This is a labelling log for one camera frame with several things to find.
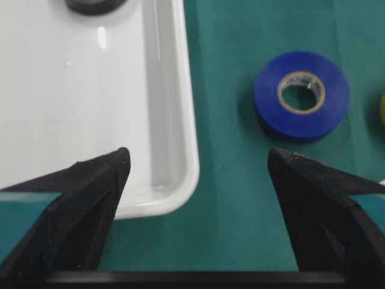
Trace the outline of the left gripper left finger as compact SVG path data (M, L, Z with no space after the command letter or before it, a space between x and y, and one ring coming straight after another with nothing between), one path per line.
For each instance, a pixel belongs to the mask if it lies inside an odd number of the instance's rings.
M1 190L1 287L96 270L131 169L120 148Z

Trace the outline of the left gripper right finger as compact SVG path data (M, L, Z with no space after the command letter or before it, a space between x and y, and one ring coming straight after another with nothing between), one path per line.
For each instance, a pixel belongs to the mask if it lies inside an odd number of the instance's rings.
M384 186L273 148L268 172L283 213L298 269L339 272L351 288L384 288Z

